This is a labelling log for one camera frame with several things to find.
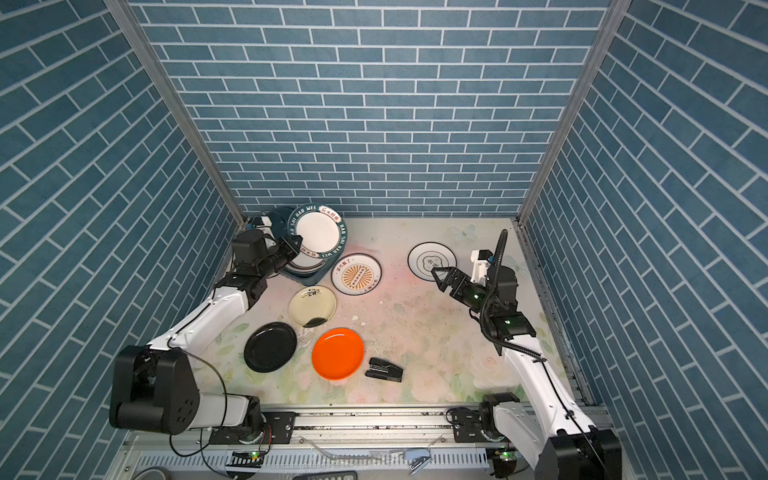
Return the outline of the white plate lettered green rim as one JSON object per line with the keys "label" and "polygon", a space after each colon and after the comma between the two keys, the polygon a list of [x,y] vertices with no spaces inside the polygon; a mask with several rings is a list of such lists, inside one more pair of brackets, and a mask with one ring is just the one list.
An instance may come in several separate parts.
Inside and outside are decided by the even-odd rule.
{"label": "white plate lettered green rim", "polygon": [[346,246],[348,231],[342,216],[323,204],[297,207],[287,221],[288,233],[303,237],[301,253],[326,261],[340,255]]}

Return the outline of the white plate cloud emblem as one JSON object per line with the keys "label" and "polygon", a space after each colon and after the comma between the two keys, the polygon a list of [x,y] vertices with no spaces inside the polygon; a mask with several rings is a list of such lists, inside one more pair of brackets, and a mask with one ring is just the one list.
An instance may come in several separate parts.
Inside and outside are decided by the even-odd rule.
{"label": "white plate cloud emblem", "polygon": [[414,246],[408,254],[407,264],[410,271],[419,279],[435,282],[432,270],[457,266],[454,252],[438,242],[422,242]]}

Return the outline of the cream yellow plate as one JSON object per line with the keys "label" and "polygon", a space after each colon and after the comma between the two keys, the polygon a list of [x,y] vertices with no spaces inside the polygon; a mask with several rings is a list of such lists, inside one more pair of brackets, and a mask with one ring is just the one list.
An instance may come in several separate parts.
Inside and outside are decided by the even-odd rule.
{"label": "cream yellow plate", "polygon": [[296,325],[314,328],[331,320],[337,308],[334,293],[324,286],[311,286],[297,292],[288,305],[288,316]]}

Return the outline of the white plate orange sunburst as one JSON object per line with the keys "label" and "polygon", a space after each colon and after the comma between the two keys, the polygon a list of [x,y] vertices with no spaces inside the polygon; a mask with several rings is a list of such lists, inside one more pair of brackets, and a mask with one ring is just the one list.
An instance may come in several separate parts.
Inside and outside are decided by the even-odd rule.
{"label": "white plate orange sunburst", "polygon": [[331,282],[344,295],[360,296],[379,285],[382,272],[380,263],[374,257],[362,253],[350,254],[334,265]]}

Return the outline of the black plate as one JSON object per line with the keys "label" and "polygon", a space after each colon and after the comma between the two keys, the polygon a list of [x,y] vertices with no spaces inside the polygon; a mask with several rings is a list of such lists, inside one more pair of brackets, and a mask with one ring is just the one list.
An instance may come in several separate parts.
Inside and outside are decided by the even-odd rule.
{"label": "black plate", "polygon": [[296,332],[283,322],[271,322],[256,330],[247,340],[243,358],[257,373],[271,373],[293,357],[298,344]]}

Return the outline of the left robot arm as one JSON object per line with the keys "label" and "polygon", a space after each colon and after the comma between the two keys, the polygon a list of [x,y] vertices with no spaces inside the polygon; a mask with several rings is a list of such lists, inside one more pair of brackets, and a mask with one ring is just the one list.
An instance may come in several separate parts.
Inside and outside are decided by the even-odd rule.
{"label": "left robot arm", "polygon": [[294,260],[299,235],[274,238],[259,229],[232,241],[233,266],[203,302],[168,331],[127,346],[114,361],[109,423],[118,429],[178,435],[189,429],[235,428],[264,434],[260,402],[248,395],[200,391],[191,363],[235,319],[251,309],[270,277]]}

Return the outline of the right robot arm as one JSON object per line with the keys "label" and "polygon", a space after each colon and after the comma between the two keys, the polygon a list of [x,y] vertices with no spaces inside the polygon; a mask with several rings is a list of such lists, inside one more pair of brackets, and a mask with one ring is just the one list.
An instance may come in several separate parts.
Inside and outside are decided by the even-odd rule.
{"label": "right robot arm", "polygon": [[481,403],[483,428],[514,445],[536,479],[620,479],[622,447],[577,405],[550,366],[537,332],[519,311],[512,269],[492,265],[475,283],[456,267],[435,267],[440,291],[467,306],[483,337],[520,377],[533,413],[513,394],[493,394]]}

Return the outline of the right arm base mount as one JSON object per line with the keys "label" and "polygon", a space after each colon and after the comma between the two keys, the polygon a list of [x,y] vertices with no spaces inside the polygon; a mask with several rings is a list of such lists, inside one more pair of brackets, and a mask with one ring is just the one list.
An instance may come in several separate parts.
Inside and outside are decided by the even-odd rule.
{"label": "right arm base mount", "polygon": [[456,443],[498,442],[500,439],[488,413],[482,409],[453,407],[446,410],[444,416]]}

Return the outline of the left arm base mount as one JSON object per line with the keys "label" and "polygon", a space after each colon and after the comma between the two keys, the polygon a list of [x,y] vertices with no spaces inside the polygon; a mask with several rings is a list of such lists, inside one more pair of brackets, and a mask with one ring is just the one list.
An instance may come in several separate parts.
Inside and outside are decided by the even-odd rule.
{"label": "left arm base mount", "polygon": [[291,442],[297,414],[290,411],[263,412],[255,430],[249,425],[223,427],[211,432],[213,445],[287,445]]}

